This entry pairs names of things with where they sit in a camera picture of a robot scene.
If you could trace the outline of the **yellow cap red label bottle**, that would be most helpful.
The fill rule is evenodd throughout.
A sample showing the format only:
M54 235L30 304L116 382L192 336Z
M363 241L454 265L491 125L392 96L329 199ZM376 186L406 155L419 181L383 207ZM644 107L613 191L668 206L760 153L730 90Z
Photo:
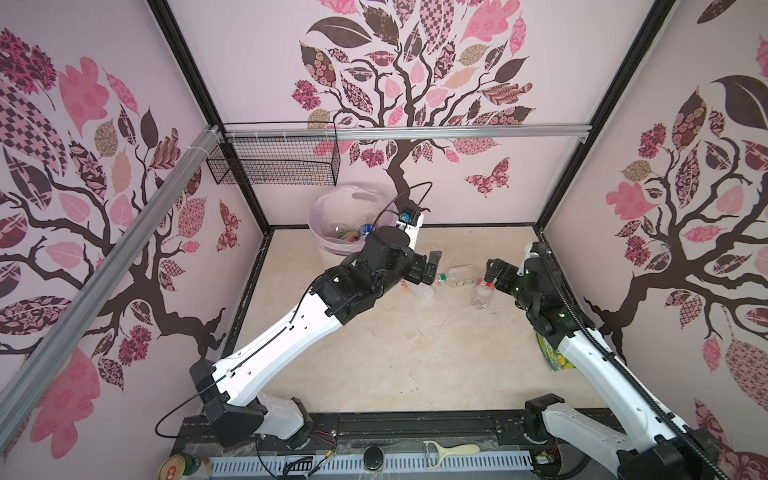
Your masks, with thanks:
M488 308L494 292L495 286L492 282L486 282L484 279L479 279L474 286L471 304L477 309Z

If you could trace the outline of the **red cap white bottle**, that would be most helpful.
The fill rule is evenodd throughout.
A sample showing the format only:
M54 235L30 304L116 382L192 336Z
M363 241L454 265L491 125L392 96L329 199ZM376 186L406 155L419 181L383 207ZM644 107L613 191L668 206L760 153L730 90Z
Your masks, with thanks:
M414 284L409 281L403 281L403 285L420 301L431 301L434 298L435 292L430 285Z

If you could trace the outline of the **clear green label bottle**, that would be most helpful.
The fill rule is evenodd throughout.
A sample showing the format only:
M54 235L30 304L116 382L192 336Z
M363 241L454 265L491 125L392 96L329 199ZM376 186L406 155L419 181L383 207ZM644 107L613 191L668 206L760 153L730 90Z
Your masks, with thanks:
M473 285L481 276L482 273L476 265L458 265L449 267L444 272L438 273L435 279L435 284L438 286L457 288Z

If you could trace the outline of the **brown coffee bottle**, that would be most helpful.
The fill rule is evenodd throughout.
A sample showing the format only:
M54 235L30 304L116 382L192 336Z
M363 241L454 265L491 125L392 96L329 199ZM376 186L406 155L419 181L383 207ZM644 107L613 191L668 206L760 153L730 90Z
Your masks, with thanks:
M342 228L336 231L336 237L344 242L356 242L360 239L360 231Z

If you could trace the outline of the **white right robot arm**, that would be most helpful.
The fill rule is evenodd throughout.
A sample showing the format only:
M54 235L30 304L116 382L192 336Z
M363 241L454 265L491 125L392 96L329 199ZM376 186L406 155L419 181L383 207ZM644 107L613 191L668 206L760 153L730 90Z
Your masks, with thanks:
M726 478L714 436L650 393L568 301L551 260L533 254L517 267L491 259L484 279L514 298L534 331L576 367L622 427L613 430L546 394L525 404L529 440L564 440L618 479Z

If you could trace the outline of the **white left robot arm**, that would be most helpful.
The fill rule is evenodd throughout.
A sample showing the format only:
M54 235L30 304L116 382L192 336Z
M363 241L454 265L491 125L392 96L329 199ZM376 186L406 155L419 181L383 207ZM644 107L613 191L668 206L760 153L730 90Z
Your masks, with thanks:
M430 285L441 252L418 254L416 232L384 226L369 233L361 251L328 268L308 286L297 305L239 351L190 369L216 441L237 446L254 435L302 445L314 421L297 398L264 393L269 381L311 345L372 309L401 281Z

